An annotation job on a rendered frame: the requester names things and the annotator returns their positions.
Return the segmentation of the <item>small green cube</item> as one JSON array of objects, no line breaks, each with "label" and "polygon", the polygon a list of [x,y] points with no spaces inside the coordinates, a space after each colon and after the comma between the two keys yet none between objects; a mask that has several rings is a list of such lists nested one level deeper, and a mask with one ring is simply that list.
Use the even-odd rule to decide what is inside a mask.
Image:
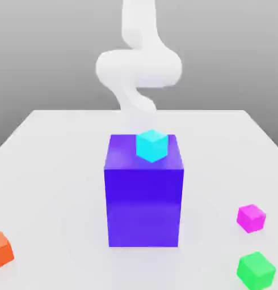
[{"label": "small green cube", "polygon": [[259,251],[239,259],[237,276],[249,290],[263,290],[272,285],[276,267]]}]

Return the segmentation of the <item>large purple box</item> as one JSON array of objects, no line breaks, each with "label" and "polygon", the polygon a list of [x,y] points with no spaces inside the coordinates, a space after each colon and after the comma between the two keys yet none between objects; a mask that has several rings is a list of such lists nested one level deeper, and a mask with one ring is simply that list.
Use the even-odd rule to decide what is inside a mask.
[{"label": "large purple box", "polygon": [[177,247],[184,166],[176,136],[166,157],[150,163],[136,155],[134,135],[109,139],[104,166],[110,247]]}]

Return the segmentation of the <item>small orange cube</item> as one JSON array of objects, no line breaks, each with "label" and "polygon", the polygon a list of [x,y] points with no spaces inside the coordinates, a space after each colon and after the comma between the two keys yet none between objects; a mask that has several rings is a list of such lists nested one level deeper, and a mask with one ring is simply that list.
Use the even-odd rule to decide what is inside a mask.
[{"label": "small orange cube", "polygon": [[0,267],[14,260],[14,253],[9,240],[0,231]]}]

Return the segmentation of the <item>small magenta cube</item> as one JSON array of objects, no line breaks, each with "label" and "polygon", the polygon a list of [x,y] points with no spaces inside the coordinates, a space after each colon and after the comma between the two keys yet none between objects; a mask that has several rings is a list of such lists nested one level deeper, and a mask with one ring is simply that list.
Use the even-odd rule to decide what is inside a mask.
[{"label": "small magenta cube", "polygon": [[241,206],[238,209],[237,223],[247,232],[260,231],[264,227],[266,213],[255,204]]}]

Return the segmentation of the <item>small cyan cube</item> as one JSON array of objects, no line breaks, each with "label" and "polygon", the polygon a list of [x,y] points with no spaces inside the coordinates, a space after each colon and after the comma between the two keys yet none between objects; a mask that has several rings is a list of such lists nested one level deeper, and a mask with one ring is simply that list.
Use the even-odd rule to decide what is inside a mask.
[{"label": "small cyan cube", "polygon": [[154,163],[168,154],[169,137],[156,130],[136,135],[136,155]]}]

